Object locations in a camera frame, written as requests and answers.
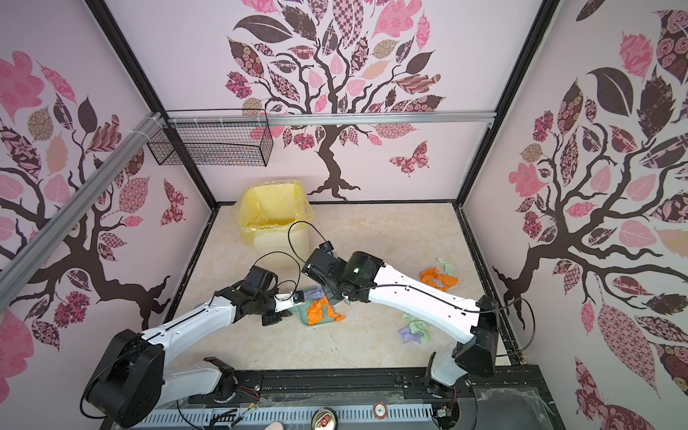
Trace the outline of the purple paper scrap back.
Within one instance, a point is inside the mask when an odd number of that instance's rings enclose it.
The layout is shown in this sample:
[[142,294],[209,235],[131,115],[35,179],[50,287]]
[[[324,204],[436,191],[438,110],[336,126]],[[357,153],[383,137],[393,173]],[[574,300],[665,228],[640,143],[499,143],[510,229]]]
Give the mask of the purple paper scrap back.
[[304,290],[304,296],[306,300],[320,300],[326,298],[324,289],[322,286],[315,286],[312,288],[307,288]]

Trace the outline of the green plastic dustpan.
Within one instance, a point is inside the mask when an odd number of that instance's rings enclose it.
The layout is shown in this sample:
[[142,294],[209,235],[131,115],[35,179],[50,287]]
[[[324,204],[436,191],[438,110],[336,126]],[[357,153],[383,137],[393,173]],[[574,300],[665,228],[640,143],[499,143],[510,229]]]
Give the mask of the green plastic dustpan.
[[345,319],[343,315],[334,311],[322,287],[305,288],[303,293],[304,303],[292,308],[292,311],[298,313],[299,321],[304,326],[337,323]]

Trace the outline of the orange paper scrap back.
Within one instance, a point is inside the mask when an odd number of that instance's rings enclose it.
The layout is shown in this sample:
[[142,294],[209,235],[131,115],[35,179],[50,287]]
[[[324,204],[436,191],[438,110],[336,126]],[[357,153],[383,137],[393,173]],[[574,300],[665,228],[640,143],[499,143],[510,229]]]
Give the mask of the orange paper scrap back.
[[335,312],[327,298],[315,300],[306,310],[306,324],[315,326],[318,324],[338,323],[345,319],[344,315]]

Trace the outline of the orange paper scrap pile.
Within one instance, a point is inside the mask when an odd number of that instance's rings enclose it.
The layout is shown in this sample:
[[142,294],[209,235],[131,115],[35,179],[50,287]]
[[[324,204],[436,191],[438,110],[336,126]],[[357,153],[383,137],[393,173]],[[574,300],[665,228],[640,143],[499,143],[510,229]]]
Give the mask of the orange paper scrap pile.
[[441,273],[436,267],[421,272],[420,281],[426,286],[442,292],[447,292],[450,288],[456,287],[459,284],[457,278]]

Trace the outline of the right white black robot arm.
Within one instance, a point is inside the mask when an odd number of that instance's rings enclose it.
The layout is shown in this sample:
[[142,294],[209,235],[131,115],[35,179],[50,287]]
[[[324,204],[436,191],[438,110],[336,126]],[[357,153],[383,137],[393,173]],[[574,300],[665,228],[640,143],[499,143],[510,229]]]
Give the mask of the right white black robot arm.
[[430,360],[429,377],[443,386],[463,376],[496,372],[499,303],[489,296],[457,297],[399,272],[361,251],[344,260],[323,243],[306,259],[302,272],[336,299],[390,306],[433,325],[454,343]]

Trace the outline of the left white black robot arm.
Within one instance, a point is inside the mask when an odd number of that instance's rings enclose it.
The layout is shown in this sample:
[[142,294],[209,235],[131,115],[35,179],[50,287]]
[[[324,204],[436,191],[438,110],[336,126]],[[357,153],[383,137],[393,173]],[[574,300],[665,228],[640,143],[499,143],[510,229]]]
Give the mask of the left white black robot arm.
[[258,315],[263,325],[277,324],[303,296],[278,293],[272,287],[276,279],[275,273],[254,266],[244,279],[216,291],[179,318],[140,333],[120,331],[107,346],[80,403],[131,428],[173,401],[206,394],[231,400],[238,388],[236,371],[222,360],[209,357],[193,367],[168,367],[199,341],[247,315]]

